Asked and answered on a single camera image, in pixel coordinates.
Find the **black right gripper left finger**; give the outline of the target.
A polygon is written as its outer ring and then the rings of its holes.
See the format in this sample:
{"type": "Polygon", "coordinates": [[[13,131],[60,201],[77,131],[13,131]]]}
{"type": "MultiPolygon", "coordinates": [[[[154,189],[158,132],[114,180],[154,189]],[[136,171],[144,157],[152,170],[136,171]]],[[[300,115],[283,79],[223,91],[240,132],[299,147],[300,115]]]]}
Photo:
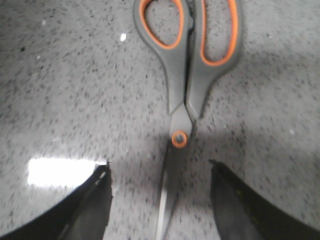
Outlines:
{"type": "Polygon", "coordinates": [[[1,236],[2,240],[101,240],[109,222],[112,178],[99,165],[70,195],[34,220],[1,236]]]}

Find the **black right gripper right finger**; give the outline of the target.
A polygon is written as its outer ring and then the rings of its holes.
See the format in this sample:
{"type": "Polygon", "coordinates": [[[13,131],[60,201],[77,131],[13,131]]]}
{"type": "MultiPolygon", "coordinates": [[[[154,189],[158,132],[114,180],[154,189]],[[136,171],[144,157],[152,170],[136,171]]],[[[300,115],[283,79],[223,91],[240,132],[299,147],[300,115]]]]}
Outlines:
{"type": "Polygon", "coordinates": [[[319,230],[290,216],[211,160],[210,200],[222,240],[318,240],[319,230]]]}

